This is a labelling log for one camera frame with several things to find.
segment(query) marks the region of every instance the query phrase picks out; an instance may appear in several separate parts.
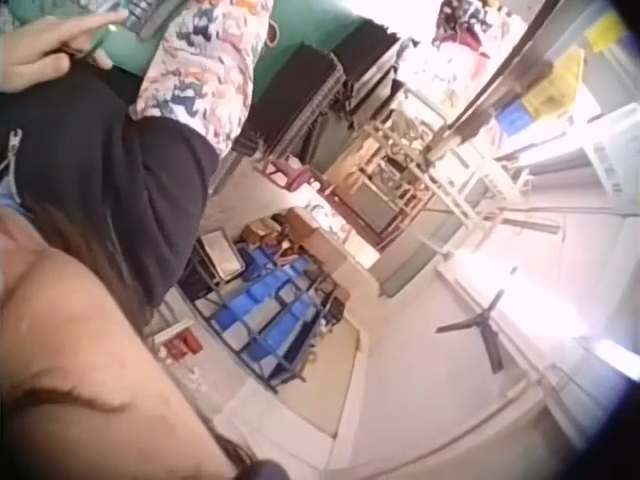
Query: eyebrow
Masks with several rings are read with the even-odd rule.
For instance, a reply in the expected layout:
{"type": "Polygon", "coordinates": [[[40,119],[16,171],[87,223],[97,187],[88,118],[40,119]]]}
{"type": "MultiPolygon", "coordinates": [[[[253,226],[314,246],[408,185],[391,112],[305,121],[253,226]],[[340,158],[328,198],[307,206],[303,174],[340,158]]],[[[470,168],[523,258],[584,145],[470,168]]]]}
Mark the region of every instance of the eyebrow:
{"type": "Polygon", "coordinates": [[[3,401],[3,416],[18,416],[36,408],[66,405],[101,413],[121,413],[129,409],[129,403],[108,403],[79,393],[75,388],[28,387],[16,396],[3,401]]]}

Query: patterned sleeve cover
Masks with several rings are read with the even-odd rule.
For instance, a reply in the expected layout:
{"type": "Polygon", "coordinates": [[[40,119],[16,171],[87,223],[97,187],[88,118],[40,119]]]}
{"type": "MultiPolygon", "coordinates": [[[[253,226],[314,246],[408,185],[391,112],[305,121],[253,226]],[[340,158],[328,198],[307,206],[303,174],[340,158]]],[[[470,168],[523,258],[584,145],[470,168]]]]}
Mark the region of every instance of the patterned sleeve cover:
{"type": "Polygon", "coordinates": [[[169,24],[133,118],[178,120],[225,155],[249,112],[272,8],[273,0],[189,0],[169,24]]]}

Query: hand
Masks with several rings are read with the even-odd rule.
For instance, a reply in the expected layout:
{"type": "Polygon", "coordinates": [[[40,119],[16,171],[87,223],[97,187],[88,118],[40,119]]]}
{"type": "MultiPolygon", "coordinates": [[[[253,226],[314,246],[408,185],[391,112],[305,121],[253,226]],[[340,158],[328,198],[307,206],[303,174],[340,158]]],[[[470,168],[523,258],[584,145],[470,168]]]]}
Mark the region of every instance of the hand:
{"type": "MultiPolygon", "coordinates": [[[[120,23],[126,17],[126,10],[70,18],[45,17],[0,36],[0,92],[19,92],[63,76],[71,67],[71,59],[68,53],[57,50],[81,54],[92,47],[93,31],[120,23]]],[[[100,68],[112,66],[101,50],[92,55],[92,60],[100,68]]]]}

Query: ceiling fan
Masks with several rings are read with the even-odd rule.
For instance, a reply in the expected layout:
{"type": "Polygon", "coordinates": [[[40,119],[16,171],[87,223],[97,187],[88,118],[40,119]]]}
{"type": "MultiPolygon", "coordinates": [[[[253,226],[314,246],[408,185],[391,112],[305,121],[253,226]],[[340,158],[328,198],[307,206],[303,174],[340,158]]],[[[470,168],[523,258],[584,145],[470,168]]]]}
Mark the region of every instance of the ceiling fan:
{"type": "MultiPolygon", "coordinates": [[[[509,272],[509,278],[513,277],[518,271],[518,267],[513,267],[509,272]]],[[[502,361],[502,355],[500,354],[500,346],[498,344],[498,334],[491,327],[489,320],[491,319],[491,314],[502,300],[504,296],[504,292],[506,290],[506,286],[502,287],[496,293],[496,296],[493,297],[491,303],[484,308],[480,313],[474,315],[467,320],[463,320],[461,322],[451,323],[449,325],[443,325],[442,327],[438,327],[436,329],[436,333],[447,333],[447,332],[455,332],[458,330],[467,330],[473,327],[478,327],[480,330],[480,335],[482,336],[482,342],[484,343],[484,348],[487,351],[487,356],[489,357],[489,364],[491,365],[491,372],[495,375],[496,373],[501,372],[504,369],[504,363],[502,361]]]]}

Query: green surface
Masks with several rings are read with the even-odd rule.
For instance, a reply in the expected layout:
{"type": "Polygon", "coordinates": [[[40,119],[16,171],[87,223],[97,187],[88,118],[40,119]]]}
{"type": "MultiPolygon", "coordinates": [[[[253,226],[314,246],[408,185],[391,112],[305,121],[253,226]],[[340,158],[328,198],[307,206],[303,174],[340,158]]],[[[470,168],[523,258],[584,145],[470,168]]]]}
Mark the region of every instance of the green surface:
{"type": "MultiPolygon", "coordinates": [[[[278,44],[265,52],[256,66],[255,96],[259,96],[301,43],[331,50],[359,23],[343,6],[345,0],[275,0],[272,18],[280,28],[278,44]]],[[[11,11],[21,22],[36,20],[42,0],[10,0],[11,11]]],[[[108,35],[103,49],[119,67],[143,75],[161,34],[147,41],[125,29],[108,35]]]]}

